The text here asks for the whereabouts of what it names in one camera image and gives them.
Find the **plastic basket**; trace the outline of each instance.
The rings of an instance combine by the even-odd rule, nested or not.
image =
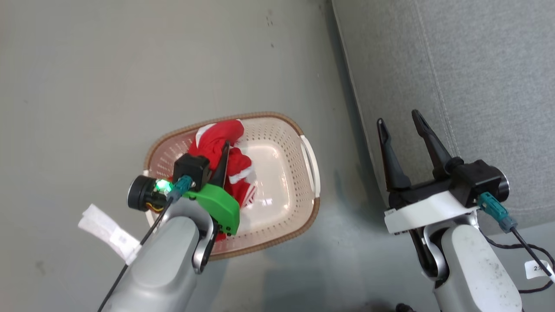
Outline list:
[[[245,133],[237,147],[253,161],[256,194],[240,212],[237,235],[217,241],[210,260],[251,253],[304,233],[320,206],[320,174],[309,141],[299,126],[278,113],[255,113],[209,120],[161,137],[150,148],[144,175],[167,178],[187,152],[196,131],[207,124],[241,119]],[[148,211],[150,225],[156,216]]]

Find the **basket handle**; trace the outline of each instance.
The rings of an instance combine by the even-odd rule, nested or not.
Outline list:
[[[309,140],[304,135],[301,135],[300,138],[302,141],[302,155],[305,158],[306,167],[310,170],[310,186],[316,198],[318,198],[320,197],[320,171],[318,170],[316,155],[314,154]]]

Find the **basket rim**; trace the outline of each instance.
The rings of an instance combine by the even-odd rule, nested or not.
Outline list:
[[[289,118],[289,117],[287,117],[283,114],[276,113],[276,112],[258,112],[258,113],[239,114],[239,115],[232,115],[232,116],[228,116],[228,117],[215,118],[215,119],[206,120],[204,122],[196,123],[196,124],[193,124],[193,125],[190,125],[190,126],[187,126],[187,127],[183,127],[183,128],[174,130],[174,131],[169,132],[169,133],[163,135],[162,137],[160,137],[156,142],[154,142],[154,144],[148,150],[147,156],[146,156],[145,161],[144,161],[143,170],[149,170],[150,164],[152,162],[152,156],[154,155],[154,152],[158,149],[158,147],[160,147],[160,145],[162,145],[166,140],[168,140],[168,139],[170,139],[170,138],[172,138],[176,135],[191,132],[191,131],[199,129],[200,127],[204,127],[205,125],[208,125],[208,124],[211,124],[211,123],[222,122],[224,120],[255,119],[255,118],[276,118],[276,119],[280,119],[280,120],[286,122],[287,124],[289,124],[291,127],[293,127],[293,129],[295,130],[295,132],[297,133],[298,136],[303,135],[303,132],[302,132],[301,128],[299,127],[299,125],[297,125],[297,123],[295,123],[291,118]],[[291,233],[285,234],[285,235],[283,235],[281,237],[278,237],[276,239],[267,241],[266,243],[257,244],[257,245],[251,246],[251,247],[247,247],[247,248],[243,248],[243,249],[239,249],[239,250],[235,250],[235,251],[229,251],[229,252],[224,252],[224,253],[220,253],[220,254],[211,255],[210,261],[222,260],[222,259],[232,258],[232,257],[235,257],[235,256],[240,256],[240,255],[253,253],[255,251],[260,251],[260,250],[263,250],[263,249],[281,244],[281,243],[283,243],[285,241],[288,241],[290,239],[296,238],[297,236],[306,232],[312,226],[312,224],[314,223],[314,220],[316,219],[316,216],[318,215],[319,210],[320,210],[320,197],[316,197],[316,198],[314,198],[314,204],[312,206],[312,212],[310,213],[310,216],[309,216],[308,220],[305,222],[305,224],[303,224],[297,230],[295,230]]]

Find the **gray sofa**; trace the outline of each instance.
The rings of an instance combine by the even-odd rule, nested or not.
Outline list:
[[[416,108],[452,155],[505,173],[521,227],[555,220],[554,1],[348,0],[334,11],[384,196],[379,117],[412,182],[432,178]],[[499,231],[484,215],[480,225]]]

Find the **gray floor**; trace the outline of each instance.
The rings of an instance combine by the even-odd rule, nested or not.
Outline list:
[[[390,236],[326,1],[0,1],[0,302],[96,311],[123,263],[77,229],[95,203],[135,236],[130,181],[162,134],[274,110],[311,140],[322,205],[299,238],[210,263],[188,311],[438,311]],[[553,224],[522,234],[555,250]],[[495,237],[511,241],[510,237]],[[523,251],[499,255],[518,286]],[[555,304],[525,295],[527,312]]]

